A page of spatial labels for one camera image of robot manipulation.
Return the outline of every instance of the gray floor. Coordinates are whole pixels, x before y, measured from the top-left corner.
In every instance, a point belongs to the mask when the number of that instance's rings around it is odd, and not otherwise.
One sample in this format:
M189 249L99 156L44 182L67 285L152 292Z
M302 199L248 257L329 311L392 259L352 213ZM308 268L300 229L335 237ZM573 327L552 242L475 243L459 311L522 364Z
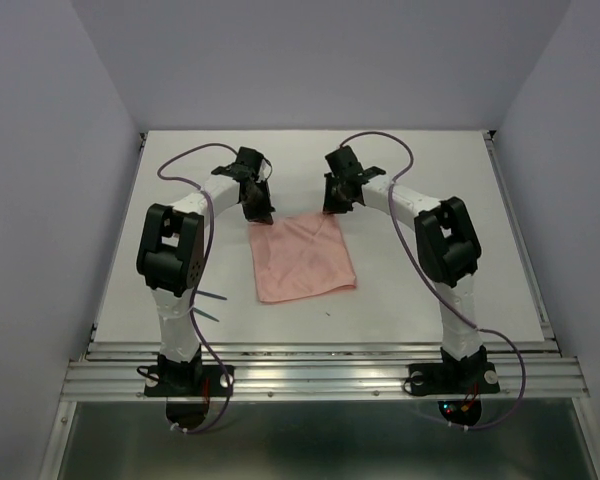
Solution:
M511 405L491 401L485 419ZM64 480L593 479L569 400L528 400L486 432L422 418L435 403L234 404L215 433L169 431L164 405L78 406Z

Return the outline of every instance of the screw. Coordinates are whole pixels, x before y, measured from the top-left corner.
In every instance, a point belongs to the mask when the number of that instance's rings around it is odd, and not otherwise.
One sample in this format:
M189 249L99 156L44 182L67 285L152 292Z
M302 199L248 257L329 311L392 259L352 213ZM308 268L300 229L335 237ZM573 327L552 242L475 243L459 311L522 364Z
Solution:
M493 370L487 370L484 372L484 381L489 385L495 385L498 383L498 374Z
M229 383L227 383L227 377L224 375L220 377L220 386L222 388L229 388L229 385L233 385L233 377L229 375Z

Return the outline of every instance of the pink cloth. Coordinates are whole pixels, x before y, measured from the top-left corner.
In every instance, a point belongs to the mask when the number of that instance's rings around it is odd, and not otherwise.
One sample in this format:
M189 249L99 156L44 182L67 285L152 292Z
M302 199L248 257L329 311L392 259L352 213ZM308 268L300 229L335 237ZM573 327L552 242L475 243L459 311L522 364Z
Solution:
M277 303L355 288L356 274L334 215L310 213L249 225L258 298Z

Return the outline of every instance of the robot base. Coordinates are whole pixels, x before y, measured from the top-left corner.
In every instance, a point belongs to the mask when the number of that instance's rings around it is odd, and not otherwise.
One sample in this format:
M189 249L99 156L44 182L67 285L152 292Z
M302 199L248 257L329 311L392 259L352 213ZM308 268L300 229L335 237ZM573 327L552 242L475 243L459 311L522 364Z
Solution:
M233 382L235 368L225 367ZM229 393L220 366L203 365L200 350L189 363L173 362L159 355L158 364L146 368L146 397L226 397Z
M487 361L484 346L471 357L460 361L442 350L442 363L414 363L407 368L409 378L403 389L414 397L464 395L475 385L480 395L500 392L496 368Z

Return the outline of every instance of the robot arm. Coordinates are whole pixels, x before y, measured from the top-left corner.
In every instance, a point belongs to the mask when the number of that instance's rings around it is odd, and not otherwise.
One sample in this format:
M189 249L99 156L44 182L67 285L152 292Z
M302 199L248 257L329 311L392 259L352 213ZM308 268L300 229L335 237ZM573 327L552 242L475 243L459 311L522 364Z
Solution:
M350 147L326 156L331 169L325 175L323 211L346 213L353 204L389 211L391 180L378 167L366 170ZM440 200L396 185L393 204L397 220L416 234L418 263L442 299L469 319L474 318L473 274L482 250L462 200ZM497 384L483 385L484 373L493 370L476 328L460 320L442 303L442 364L411 365L411 376L422 381L411 385L414 395L461 393L474 384L483 393L499 391Z
M390 179L386 175L374 177L362 185L365 206L389 215L389 185ZM428 197L402 185L395 186L393 200L398 221L414 231L416 230L416 219L422 212L432 212L441 208L439 199ZM442 281L433 283L445 300L454 305L466 317L474 318L472 275L462 277L454 287ZM442 348L445 352L456 360L462 360L480 350L482 340L475 329L458 319L443 304L440 304L440 314L442 317Z
M272 223L274 209L263 169L264 156L245 147L234 163L214 169L202 187L211 198L213 216L241 204L246 220ZM196 385L201 375L200 341L189 305L205 268L204 228L210 218L200 192L168 206L154 204L145 217L136 268L151 288L161 333L158 366L150 373L171 386ZM177 238L176 245L165 241L171 237Z

